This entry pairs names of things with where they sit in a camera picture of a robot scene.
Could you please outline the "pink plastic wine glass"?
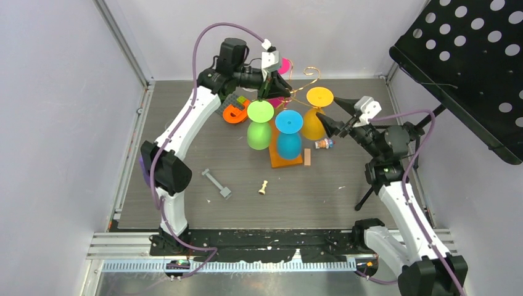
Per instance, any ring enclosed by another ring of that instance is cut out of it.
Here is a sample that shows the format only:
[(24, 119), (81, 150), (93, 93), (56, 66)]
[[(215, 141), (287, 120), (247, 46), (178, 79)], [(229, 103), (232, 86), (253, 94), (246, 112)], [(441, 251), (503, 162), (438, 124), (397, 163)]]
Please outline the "pink plastic wine glass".
[[(293, 62), (289, 59), (283, 58), (282, 67), (278, 70), (278, 73), (282, 76), (284, 76), (285, 74), (288, 74), (289, 75), (288, 79), (290, 80), (292, 78), (293, 71), (294, 71)], [(275, 110), (279, 109), (279, 108), (283, 108), (287, 104), (285, 97), (276, 97), (276, 98), (268, 99), (267, 101), (274, 107)]]

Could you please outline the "yellow plastic wine glass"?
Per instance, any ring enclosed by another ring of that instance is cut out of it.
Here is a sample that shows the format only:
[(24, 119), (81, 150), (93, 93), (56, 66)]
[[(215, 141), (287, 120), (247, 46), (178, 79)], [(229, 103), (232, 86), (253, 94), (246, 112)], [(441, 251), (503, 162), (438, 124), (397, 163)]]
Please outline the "yellow plastic wine glass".
[(323, 138), (326, 133), (316, 114), (324, 114), (323, 109), (333, 103), (334, 95), (328, 88), (318, 86), (307, 92), (306, 99), (311, 108), (303, 116), (301, 132), (306, 139), (317, 141)]

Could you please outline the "green plastic wine glass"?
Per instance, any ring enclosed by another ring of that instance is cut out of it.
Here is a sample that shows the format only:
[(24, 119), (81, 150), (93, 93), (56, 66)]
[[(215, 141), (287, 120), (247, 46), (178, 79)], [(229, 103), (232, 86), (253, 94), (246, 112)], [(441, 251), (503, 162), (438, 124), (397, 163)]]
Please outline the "green plastic wine glass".
[(247, 129), (247, 143), (255, 150), (269, 147), (272, 129), (269, 121), (274, 116), (274, 107), (267, 101), (253, 101), (247, 108), (248, 118), (251, 120)]

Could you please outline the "blue plastic wine glass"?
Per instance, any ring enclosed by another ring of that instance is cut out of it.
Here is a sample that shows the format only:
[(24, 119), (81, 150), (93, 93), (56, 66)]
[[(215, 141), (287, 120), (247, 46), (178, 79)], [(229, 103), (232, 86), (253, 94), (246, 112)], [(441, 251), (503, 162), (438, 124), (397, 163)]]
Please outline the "blue plastic wine glass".
[(283, 110), (276, 119), (275, 125), (279, 131), (277, 152), (286, 160), (293, 160), (300, 155), (302, 139), (299, 135), (303, 127), (303, 117), (295, 110)]

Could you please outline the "gold rack with wooden base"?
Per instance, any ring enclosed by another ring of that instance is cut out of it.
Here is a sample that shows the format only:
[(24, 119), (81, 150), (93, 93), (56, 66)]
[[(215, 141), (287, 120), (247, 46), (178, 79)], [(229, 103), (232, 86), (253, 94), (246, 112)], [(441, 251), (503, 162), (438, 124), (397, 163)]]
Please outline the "gold rack with wooden base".
[(274, 107), (274, 116), (270, 121), (271, 142), (269, 145), (272, 168), (283, 168), (303, 163), (302, 138), (300, 131), (305, 120), (296, 110), (288, 109), (291, 102), (296, 101), (296, 93), (304, 87), (294, 90), (291, 97), (270, 99)]

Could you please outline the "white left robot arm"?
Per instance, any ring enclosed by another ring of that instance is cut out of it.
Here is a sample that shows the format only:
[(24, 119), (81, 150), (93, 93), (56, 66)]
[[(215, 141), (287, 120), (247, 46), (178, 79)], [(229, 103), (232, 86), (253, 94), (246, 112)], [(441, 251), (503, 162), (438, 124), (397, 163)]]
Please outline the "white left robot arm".
[(272, 119), (270, 99), (290, 95), (291, 86), (278, 72), (282, 66), (278, 50), (268, 39), (262, 40), (261, 46), (261, 67), (253, 68), (246, 63), (247, 43), (226, 38), (213, 65), (196, 76), (189, 99), (169, 127), (155, 141), (141, 145), (143, 170), (149, 175), (149, 186), (162, 214), (160, 227), (169, 233), (165, 247), (174, 255), (184, 254), (189, 247), (189, 239), (182, 233), (188, 226), (184, 193), (192, 171), (184, 159), (205, 122), (237, 88), (257, 92), (257, 98), (247, 106), (248, 117), (254, 123)]

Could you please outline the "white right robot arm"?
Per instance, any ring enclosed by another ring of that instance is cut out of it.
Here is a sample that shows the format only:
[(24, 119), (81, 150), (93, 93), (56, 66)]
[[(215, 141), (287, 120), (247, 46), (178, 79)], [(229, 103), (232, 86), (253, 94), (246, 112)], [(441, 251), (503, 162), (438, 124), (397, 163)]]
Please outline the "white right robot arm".
[(436, 235), (409, 179), (434, 129), (436, 113), (424, 110), (425, 118), (417, 125), (387, 125), (372, 97), (337, 97), (334, 102), (350, 115), (349, 121), (335, 121), (322, 113), (318, 120), (327, 136), (350, 136), (371, 156), (365, 166), (370, 192), (386, 206), (401, 235), (394, 238), (377, 218), (359, 220), (352, 229), (354, 249), (373, 251), (394, 273), (402, 295), (464, 295), (468, 265)]

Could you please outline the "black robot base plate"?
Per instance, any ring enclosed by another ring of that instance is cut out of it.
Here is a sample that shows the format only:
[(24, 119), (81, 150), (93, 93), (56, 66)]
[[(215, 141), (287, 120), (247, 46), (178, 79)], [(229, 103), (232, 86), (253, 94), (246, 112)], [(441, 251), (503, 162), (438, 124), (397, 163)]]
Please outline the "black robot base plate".
[(296, 254), (305, 263), (341, 262), (347, 256), (377, 258), (355, 238), (350, 230), (340, 229), (187, 229), (181, 245), (160, 230), (149, 236), (152, 256), (192, 257), (203, 262), (209, 247), (217, 253), (212, 262), (280, 263), (289, 262)]

